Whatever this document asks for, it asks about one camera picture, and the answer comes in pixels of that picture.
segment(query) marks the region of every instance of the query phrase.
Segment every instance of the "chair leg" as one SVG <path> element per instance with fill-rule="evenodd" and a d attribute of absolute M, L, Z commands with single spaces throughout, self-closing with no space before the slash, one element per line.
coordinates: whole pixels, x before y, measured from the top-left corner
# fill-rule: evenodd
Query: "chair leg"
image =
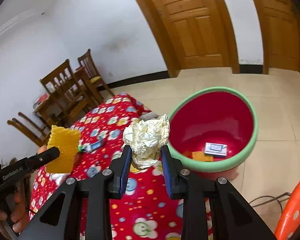
<path fill-rule="evenodd" d="M 109 92 L 109 94 L 114 97 L 114 93 L 111 91 L 108 85 L 103 81 L 103 79 L 101 79 L 101 83 L 103 84 L 103 87 Z"/>

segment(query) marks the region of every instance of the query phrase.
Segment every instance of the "silver bolt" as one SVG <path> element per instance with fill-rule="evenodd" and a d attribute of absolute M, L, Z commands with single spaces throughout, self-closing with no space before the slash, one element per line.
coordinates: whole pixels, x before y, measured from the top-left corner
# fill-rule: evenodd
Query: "silver bolt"
<path fill-rule="evenodd" d="M 68 178 L 67 180 L 66 180 L 66 183 L 68 184 L 68 185 L 71 185 L 71 184 L 73 184 L 75 182 L 75 179 L 74 178 Z"/>
<path fill-rule="evenodd" d="M 227 179 L 224 178 L 224 177 L 220 177 L 220 178 L 218 178 L 218 182 L 219 182 L 220 184 L 226 184 L 226 183 L 227 183 Z"/>
<path fill-rule="evenodd" d="M 102 171 L 102 174 L 105 175 L 105 176 L 108 176 L 108 175 L 110 175 L 111 173 L 112 173 L 112 171 L 109 170 L 109 169 L 105 169 L 105 170 Z"/>
<path fill-rule="evenodd" d="M 190 174 L 190 171 L 189 171 L 188 169 L 182 169 L 182 170 L 180 171 L 180 173 L 181 173 L 182 175 L 186 176 L 186 175 L 189 175 L 189 174 Z"/>

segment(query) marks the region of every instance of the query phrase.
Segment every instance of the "crumpled white paper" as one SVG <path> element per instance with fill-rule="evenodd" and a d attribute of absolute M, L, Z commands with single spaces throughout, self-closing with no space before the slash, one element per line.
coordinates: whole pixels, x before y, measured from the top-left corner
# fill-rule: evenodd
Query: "crumpled white paper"
<path fill-rule="evenodd" d="M 140 169 L 148 168 L 158 161 L 160 148 L 168 143 L 170 124 L 168 115 L 159 120 L 141 120 L 123 131 L 123 141 L 132 149 L 132 160 Z"/>

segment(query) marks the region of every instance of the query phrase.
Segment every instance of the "human hand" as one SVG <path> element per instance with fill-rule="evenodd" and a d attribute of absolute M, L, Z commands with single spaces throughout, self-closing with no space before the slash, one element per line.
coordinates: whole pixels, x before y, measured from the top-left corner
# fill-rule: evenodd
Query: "human hand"
<path fill-rule="evenodd" d="M 12 229 L 16 233 L 21 233 L 22 230 L 29 223 L 29 215 L 28 212 L 26 211 L 26 207 L 24 202 L 22 201 L 21 195 L 16 192 L 13 196 L 13 199 L 14 202 L 16 203 L 16 206 L 10 216 L 12 222 L 15 223 Z M 5 238 L 10 239 L 9 234 L 7 233 L 7 231 L 4 229 L 2 225 L 2 221 L 6 219 L 7 219 L 7 214 L 4 211 L 0 210 L 0 232 Z"/>

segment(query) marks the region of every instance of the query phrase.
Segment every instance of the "white box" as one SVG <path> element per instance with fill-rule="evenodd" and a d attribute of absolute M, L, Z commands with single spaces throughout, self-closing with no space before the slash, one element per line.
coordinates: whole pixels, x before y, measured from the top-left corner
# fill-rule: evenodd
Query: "white box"
<path fill-rule="evenodd" d="M 219 143 L 206 143 L 204 147 L 204 153 L 206 155 L 216 156 L 216 157 L 226 157 L 227 156 L 226 144 Z"/>

